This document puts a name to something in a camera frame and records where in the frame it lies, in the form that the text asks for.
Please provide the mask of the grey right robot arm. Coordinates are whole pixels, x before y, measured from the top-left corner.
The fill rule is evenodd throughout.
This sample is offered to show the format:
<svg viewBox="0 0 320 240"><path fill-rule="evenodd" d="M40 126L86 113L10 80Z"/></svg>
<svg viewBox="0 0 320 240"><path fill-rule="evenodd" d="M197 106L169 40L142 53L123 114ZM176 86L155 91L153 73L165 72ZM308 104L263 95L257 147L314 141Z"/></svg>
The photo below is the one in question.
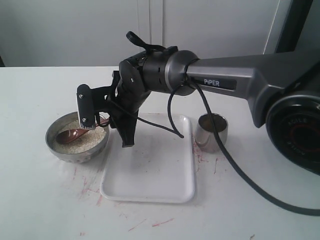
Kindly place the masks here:
<svg viewBox="0 0 320 240"><path fill-rule="evenodd" d="M320 172L318 49L211 59L176 47L143 51L119 63L110 86L78 86L79 125L92 130L99 113L107 113L123 146L131 147L139 108L151 92L187 96L196 86L247 100L253 124L266 127L282 155Z"/></svg>

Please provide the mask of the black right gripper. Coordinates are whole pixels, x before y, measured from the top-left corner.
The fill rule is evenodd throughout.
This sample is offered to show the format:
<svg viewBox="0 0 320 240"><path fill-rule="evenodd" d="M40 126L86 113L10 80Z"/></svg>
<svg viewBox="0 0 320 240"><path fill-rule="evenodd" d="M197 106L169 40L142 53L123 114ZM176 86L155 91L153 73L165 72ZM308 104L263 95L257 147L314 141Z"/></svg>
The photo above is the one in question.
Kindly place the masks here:
<svg viewBox="0 0 320 240"><path fill-rule="evenodd" d="M129 148L135 144L139 108L150 94L143 81L146 60L146 55L134 55L121 61L109 86L91 89L81 84L77 87L77 113L82 129L94 130L95 112L105 112L116 126L122 147Z"/></svg>

